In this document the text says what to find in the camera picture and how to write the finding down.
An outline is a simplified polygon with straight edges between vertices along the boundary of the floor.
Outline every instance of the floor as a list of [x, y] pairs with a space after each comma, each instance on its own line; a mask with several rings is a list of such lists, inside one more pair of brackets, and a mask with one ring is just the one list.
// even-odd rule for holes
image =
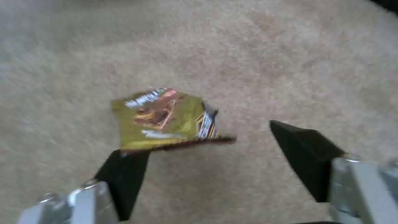
[[370, 163], [398, 154], [398, 20], [364, 0], [0, 0], [0, 222], [91, 178], [119, 146], [110, 100], [174, 87], [234, 145], [156, 152], [131, 223], [328, 218], [271, 119]]

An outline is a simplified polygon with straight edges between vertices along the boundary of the carpet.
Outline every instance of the carpet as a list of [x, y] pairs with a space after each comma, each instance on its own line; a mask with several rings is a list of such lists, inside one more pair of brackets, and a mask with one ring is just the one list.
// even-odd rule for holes
[[398, 20], [372, 2], [1, 0], [0, 21], [1, 223], [91, 178], [119, 146], [110, 100], [156, 87], [203, 97], [238, 141], [152, 154], [131, 223], [327, 219], [271, 119], [398, 154]]

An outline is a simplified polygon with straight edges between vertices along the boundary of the silver metal part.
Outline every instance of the silver metal part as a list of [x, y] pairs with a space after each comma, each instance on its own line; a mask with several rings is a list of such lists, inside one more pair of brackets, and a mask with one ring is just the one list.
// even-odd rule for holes
[[380, 173], [395, 202], [398, 204], [398, 158], [389, 161], [385, 166], [381, 167]]
[[330, 214], [343, 224], [398, 223], [398, 206], [377, 167], [356, 159], [333, 160]]
[[98, 182], [76, 195], [76, 205], [70, 224], [117, 224], [118, 222], [105, 182]]
[[105, 182], [86, 182], [73, 191], [74, 206], [68, 196], [46, 193], [40, 202], [24, 210], [18, 224], [116, 224], [119, 222]]

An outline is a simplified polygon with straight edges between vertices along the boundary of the screw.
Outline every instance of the screw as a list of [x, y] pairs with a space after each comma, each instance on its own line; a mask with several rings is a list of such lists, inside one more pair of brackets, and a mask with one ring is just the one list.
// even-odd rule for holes
[[84, 190], [87, 190], [87, 189], [90, 189], [90, 188], [94, 187], [95, 185], [97, 185], [97, 180], [91, 179], [91, 180], [86, 181], [86, 182], [82, 185], [82, 188], [83, 188]]
[[352, 162], [352, 163], [360, 163], [361, 162], [361, 159], [356, 154], [346, 153], [346, 154], [343, 155], [343, 158], [346, 161]]

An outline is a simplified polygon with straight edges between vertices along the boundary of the snack wrapper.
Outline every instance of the snack wrapper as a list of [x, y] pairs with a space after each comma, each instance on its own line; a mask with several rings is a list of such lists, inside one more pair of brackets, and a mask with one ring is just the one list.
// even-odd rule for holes
[[137, 92], [114, 100], [112, 110], [120, 121], [121, 150], [173, 149], [235, 140], [217, 132], [217, 110], [199, 97], [171, 88]]

